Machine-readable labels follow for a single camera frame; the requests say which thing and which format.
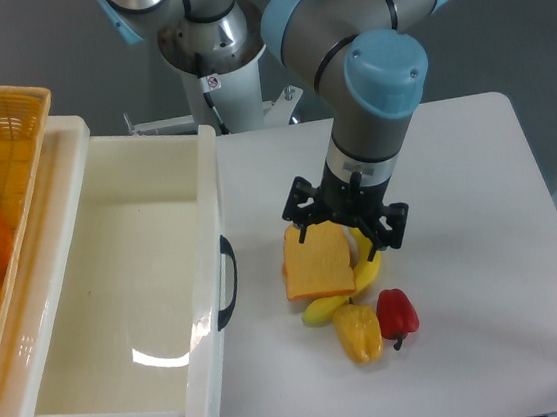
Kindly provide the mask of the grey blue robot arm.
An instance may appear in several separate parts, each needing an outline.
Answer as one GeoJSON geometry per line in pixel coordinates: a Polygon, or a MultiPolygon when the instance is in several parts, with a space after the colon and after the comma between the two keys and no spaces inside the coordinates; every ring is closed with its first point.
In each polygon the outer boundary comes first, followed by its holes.
{"type": "Polygon", "coordinates": [[[301,232],[354,227],[373,252],[400,247],[408,207],[383,199],[429,68],[407,29],[450,0],[96,1],[127,43],[157,41],[194,124],[219,134],[277,113],[262,101],[258,68],[271,53],[335,112],[321,183],[296,178],[282,217],[301,232]]]}

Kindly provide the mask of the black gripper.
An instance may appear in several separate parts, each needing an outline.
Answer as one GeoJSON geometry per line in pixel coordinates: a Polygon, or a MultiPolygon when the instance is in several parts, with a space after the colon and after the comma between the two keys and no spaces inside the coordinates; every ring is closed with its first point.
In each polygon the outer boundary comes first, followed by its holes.
{"type": "Polygon", "coordinates": [[[323,171],[319,187],[296,176],[290,188],[281,217],[298,229],[298,242],[305,241],[310,226],[333,221],[356,227],[369,239],[368,262],[378,251],[400,249],[409,210],[405,202],[384,204],[390,178],[367,185],[360,171],[347,171],[346,181],[328,165],[323,171]]]}

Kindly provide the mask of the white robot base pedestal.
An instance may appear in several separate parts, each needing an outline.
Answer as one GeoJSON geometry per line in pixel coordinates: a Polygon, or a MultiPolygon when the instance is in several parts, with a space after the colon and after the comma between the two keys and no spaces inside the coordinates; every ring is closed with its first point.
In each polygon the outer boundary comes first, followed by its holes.
{"type": "Polygon", "coordinates": [[[191,115],[206,119],[204,104],[224,126],[244,113],[262,115],[258,61],[265,44],[260,33],[260,10],[248,0],[235,0],[219,19],[200,22],[187,18],[164,27],[157,35],[158,48],[167,65],[179,74],[191,115]]]}

